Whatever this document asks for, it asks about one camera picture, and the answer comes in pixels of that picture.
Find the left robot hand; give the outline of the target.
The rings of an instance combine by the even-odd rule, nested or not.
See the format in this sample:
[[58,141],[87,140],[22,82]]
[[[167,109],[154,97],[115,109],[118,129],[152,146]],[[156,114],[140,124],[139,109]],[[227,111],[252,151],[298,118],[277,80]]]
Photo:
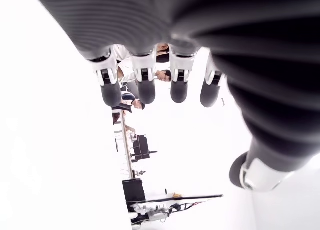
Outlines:
[[210,49],[200,101],[226,76],[252,134],[233,163],[238,187],[270,191],[320,152],[320,0],[39,0],[91,62],[109,106],[121,100],[113,44],[132,55],[141,99],[155,93],[156,44],[169,44],[171,98],[187,96],[199,48]]

